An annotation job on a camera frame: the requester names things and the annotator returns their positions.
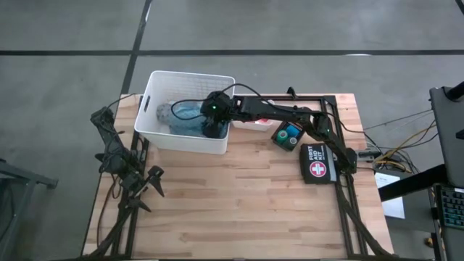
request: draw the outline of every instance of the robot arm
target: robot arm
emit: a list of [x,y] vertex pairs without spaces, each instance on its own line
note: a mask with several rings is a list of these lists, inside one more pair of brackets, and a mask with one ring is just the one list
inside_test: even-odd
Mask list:
[[297,123],[316,141],[324,142],[336,155],[336,164],[343,173],[356,173],[357,155],[332,130],[327,114],[297,106],[272,105],[256,96],[235,96],[222,91],[213,91],[203,102],[200,112],[207,117],[203,134],[210,138],[219,135],[219,123],[231,120],[255,121],[259,119],[280,120]]

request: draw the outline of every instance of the butcher block tabletop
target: butcher block tabletop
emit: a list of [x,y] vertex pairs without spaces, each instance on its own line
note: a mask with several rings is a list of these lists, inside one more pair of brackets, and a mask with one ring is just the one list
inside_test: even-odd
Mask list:
[[[354,94],[326,95],[336,97],[340,120],[348,129],[363,129]],[[120,137],[126,147],[131,145],[139,100],[139,95],[128,97],[117,108],[115,128],[125,131]],[[320,109],[317,101],[276,104]],[[152,212],[138,211],[132,258],[346,257],[335,185],[305,184],[300,173],[299,145],[316,141],[304,135],[294,151],[286,152],[270,140],[279,124],[274,122],[266,132],[231,126],[224,155],[157,149],[150,144],[146,170],[158,165],[165,171],[165,197],[153,188],[142,194],[141,200]],[[347,147],[366,148],[362,133],[343,134]],[[362,221],[380,245],[393,253],[373,171],[358,169],[353,177]],[[111,185],[112,177],[103,173],[83,254],[96,248],[97,223]],[[117,219],[119,201],[109,197],[101,218],[100,241]],[[355,227],[349,224],[358,249]]]

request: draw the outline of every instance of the gray concrete floor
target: gray concrete floor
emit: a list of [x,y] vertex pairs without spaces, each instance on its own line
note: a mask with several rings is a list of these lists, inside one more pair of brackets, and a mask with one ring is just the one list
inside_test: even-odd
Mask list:
[[[143,0],[0,0],[0,50],[130,50]],[[141,49],[462,49],[453,0],[154,0]],[[80,254],[99,179],[102,142],[90,114],[115,100],[129,57],[0,56],[0,157],[59,179],[38,189],[19,258]],[[430,108],[428,90],[463,80],[463,56],[139,57],[129,93],[150,72],[230,75],[262,93],[355,93],[365,127]],[[368,133],[398,145],[429,115]],[[422,170],[442,163],[438,139],[410,149]],[[404,257],[431,258],[426,234],[390,226]]]

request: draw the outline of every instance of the white plastic basket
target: white plastic basket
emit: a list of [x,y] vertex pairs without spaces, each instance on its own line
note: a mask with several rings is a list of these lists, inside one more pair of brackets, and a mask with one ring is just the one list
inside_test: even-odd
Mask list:
[[[224,154],[230,127],[222,139],[173,135],[168,126],[158,121],[157,107],[181,99],[205,99],[210,92],[220,91],[234,83],[235,79],[228,76],[154,71],[146,86],[134,128],[159,149]],[[233,90],[230,88],[225,93],[232,97]]]

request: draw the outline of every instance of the red cross logo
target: red cross logo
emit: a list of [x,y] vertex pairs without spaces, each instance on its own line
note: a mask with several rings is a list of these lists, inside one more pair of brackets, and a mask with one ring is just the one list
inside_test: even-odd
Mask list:
[[310,165],[310,172],[313,176],[320,178],[327,172],[327,168],[322,162],[313,162]]

